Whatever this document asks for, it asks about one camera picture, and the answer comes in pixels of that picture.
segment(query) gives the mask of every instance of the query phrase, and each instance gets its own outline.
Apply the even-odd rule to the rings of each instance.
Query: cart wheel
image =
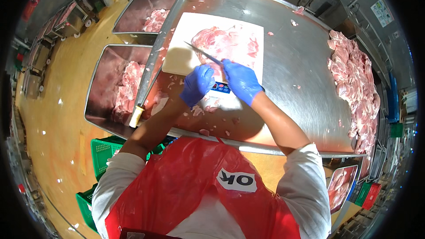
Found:
[[[88,28],[88,27],[90,27],[90,25],[91,25],[91,19],[86,20],[84,25],[85,25],[87,28]]]

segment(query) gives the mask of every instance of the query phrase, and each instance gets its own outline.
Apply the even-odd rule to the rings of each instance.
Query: blue nitrile glove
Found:
[[[230,90],[249,106],[254,97],[263,90],[258,83],[255,72],[247,66],[232,63],[229,59],[224,59],[224,74]]]
[[[207,64],[196,66],[184,79],[180,98],[189,107],[194,107],[214,86],[214,70]]]

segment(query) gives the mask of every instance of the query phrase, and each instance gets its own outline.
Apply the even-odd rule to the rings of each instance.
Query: person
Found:
[[[160,158],[145,162],[176,120],[212,88],[214,70],[204,64],[186,76],[179,98],[146,120],[109,159],[92,200],[103,238],[112,239],[112,226],[118,227],[115,238],[125,226],[145,227],[144,236],[150,230],[184,239],[328,236],[329,197],[315,144],[267,97],[252,69],[226,59],[223,65],[230,89],[260,115],[287,157],[276,193],[238,150],[219,142],[180,138]]]

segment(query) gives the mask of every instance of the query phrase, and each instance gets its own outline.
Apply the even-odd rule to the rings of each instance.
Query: red apron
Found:
[[[191,215],[214,185],[247,239],[300,238],[286,203],[265,187],[234,147],[182,137],[152,155],[105,219],[109,239],[122,228],[167,234]]]

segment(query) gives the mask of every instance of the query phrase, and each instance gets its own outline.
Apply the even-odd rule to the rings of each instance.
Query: knife blade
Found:
[[[210,59],[211,61],[215,62],[217,65],[219,66],[223,66],[223,62],[221,62],[220,60],[216,59],[215,57],[208,55],[207,53],[205,53],[204,51],[202,51],[201,49],[189,44],[188,42],[184,41],[186,44],[190,45],[195,51],[198,51],[199,53],[201,53],[202,55],[206,56],[208,59]]]

